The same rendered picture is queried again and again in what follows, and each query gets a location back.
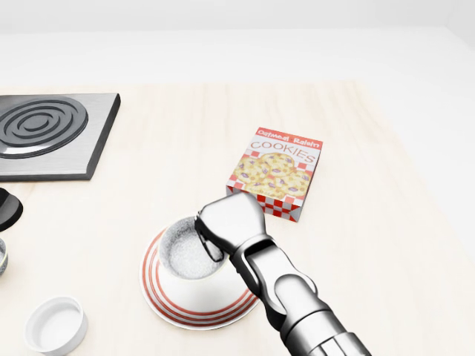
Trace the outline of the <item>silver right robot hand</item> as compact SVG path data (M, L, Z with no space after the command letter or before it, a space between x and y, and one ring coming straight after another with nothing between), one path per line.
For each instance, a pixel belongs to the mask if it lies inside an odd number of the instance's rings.
M206 205L197 214L194 227L207 254L220 262L239 248L268 240L263 209L248 193L231 194Z

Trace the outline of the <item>white plate with red rings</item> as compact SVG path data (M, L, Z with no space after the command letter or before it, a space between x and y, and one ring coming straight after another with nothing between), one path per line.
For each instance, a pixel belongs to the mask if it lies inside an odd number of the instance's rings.
M211 330L246 316L259 303L229 259L212 275L187 280L173 275L161 262L162 230L142 258L139 279L152 310L168 323L184 329Z

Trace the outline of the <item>flat dark stove plate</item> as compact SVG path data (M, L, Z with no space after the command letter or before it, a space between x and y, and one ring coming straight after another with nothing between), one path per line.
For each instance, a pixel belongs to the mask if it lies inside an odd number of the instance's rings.
M118 93L0 96L0 182L90 180Z

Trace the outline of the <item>red checked cookie box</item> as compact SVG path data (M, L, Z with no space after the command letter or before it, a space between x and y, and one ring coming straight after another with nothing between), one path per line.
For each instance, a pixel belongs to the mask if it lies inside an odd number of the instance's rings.
M264 213L297 222L322 147L316 139L259 128L233 170L226 193L249 193Z

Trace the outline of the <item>small white ramekin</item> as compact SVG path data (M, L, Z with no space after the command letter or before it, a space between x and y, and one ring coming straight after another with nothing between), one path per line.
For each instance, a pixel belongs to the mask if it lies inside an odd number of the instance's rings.
M27 320L27 345L44 356L65 356L85 338L88 319L81 304L68 296L53 297L41 304Z

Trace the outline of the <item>round black knob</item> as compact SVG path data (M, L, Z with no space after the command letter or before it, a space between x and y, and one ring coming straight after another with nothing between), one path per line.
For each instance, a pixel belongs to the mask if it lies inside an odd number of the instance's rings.
M18 221L23 212L20 200L7 190L0 188L0 231L4 231Z

